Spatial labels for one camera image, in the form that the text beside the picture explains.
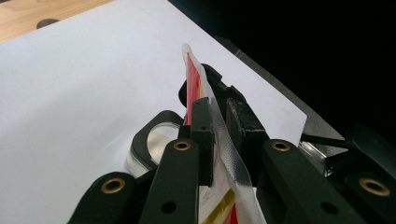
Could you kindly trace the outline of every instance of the clear plastic bag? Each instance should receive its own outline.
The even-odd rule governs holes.
[[[190,120],[192,102],[197,97],[208,97],[216,140],[213,185],[200,187],[199,223],[263,223],[248,170],[227,131],[215,94],[207,82],[205,69],[188,44],[183,44],[182,53],[188,84],[185,124]]]

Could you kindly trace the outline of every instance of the screw hole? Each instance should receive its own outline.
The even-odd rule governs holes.
[[[190,145],[190,143],[188,143],[188,142],[176,142],[176,143],[174,144],[174,148],[175,148],[176,150],[180,150],[180,151],[187,150],[187,149],[189,149],[190,147],[191,147],[191,145]]]
[[[387,197],[390,195],[390,189],[374,179],[361,178],[359,184],[363,189],[377,196]]]
[[[321,209],[323,209],[325,212],[336,215],[338,214],[338,209],[331,203],[321,203],[320,204]]]
[[[283,142],[274,142],[272,144],[273,149],[278,150],[278,151],[289,151],[290,146],[283,143]]]
[[[37,23],[37,25],[35,26],[35,28],[38,30],[40,28],[43,28],[44,26],[51,25],[51,24],[53,24],[53,23],[55,23],[57,21],[59,21],[59,20],[56,20],[56,19],[44,19],[42,21],[39,21]]]
[[[173,213],[176,211],[176,204],[173,202],[164,203],[161,210],[166,214]]]
[[[116,193],[123,189],[125,181],[122,178],[112,178],[102,185],[102,192],[106,194]]]

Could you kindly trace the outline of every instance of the black background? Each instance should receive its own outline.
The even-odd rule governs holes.
[[[396,146],[395,2],[170,2],[230,39],[341,135],[360,123]]]

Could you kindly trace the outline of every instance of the white paper sheet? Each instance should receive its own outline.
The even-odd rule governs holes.
[[[0,44],[0,223],[66,223],[144,125],[184,117],[183,43],[298,144],[306,115],[170,3],[116,0]]]

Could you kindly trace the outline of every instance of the brass screw insert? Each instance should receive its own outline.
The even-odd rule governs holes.
[[[290,146],[284,142],[273,142],[271,145],[273,149],[286,152],[290,150]]]
[[[122,178],[111,178],[102,185],[102,192],[105,194],[117,193],[125,187],[125,180]]]
[[[188,150],[191,147],[191,144],[188,142],[176,142],[174,143],[174,148],[179,151]]]
[[[359,184],[363,189],[377,196],[388,197],[390,195],[390,189],[387,186],[372,178],[361,178]]]

